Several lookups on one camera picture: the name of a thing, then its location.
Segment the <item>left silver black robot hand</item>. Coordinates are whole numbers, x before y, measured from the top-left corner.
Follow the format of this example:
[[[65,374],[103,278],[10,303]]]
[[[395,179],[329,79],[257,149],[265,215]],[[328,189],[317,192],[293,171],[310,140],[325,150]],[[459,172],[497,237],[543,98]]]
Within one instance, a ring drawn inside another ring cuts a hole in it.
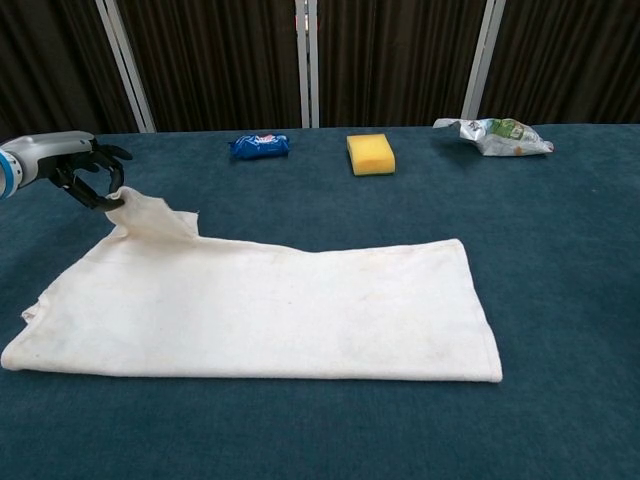
[[[93,173],[104,169],[110,175],[110,193],[124,185],[122,162],[131,160],[132,155],[118,146],[99,143],[89,132],[25,135],[1,144],[0,149],[14,155],[22,165],[19,189],[47,179],[91,210],[109,212],[124,204],[122,199],[98,195],[76,174],[79,169]]]

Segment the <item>white T-shirt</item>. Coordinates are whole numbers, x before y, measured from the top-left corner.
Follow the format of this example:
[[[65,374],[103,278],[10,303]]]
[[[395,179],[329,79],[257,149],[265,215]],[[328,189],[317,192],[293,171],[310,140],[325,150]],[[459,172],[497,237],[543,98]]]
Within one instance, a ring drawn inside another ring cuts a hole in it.
[[[124,377],[497,383],[493,332],[456,240],[306,252],[204,237],[123,187],[113,230],[23,313],[8,370]]]

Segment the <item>black partition screen panel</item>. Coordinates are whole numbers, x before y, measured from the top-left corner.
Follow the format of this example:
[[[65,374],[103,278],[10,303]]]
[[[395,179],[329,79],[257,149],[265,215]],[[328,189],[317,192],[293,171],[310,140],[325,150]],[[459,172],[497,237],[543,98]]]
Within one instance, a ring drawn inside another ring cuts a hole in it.
[[[487,0],[318,0],[323,127],[460,115]]]
[[[299,128],[295,0],[117,0],[156,130]]]
[[[95,0],[0,0],[0,142],[137,129]]]
[[[640,123],[640,0],[506,0],[479,114]]]

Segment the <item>blue snack packet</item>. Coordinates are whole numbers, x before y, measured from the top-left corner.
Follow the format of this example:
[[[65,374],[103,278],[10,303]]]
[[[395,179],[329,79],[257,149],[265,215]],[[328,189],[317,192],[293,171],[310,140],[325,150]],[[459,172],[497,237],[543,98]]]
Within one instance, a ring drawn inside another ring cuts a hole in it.
[[[242,135],[229,147],[231,155],[241,160],[282,157],[290,152],[289,138],[283,134]]]

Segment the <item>yellow sponge block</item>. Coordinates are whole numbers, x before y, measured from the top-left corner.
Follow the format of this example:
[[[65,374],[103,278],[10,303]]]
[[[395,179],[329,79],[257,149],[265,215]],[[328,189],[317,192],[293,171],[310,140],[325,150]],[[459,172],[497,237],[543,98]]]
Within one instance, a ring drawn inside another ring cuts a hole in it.
[[[395,155],[385,134],[346,137],[355,176],[386,175],[396,171]]]

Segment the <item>crumpled white green packet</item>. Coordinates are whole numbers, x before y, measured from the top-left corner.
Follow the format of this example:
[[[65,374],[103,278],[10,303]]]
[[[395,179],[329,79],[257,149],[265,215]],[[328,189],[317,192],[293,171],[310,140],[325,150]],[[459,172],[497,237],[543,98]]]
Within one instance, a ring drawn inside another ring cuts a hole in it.
[[[555,150],[532,127],[511,118],[439,118],[433,124],[434,129],[449,127],[456,127],[459,137],[473,143],[483,156],[532,156]]]

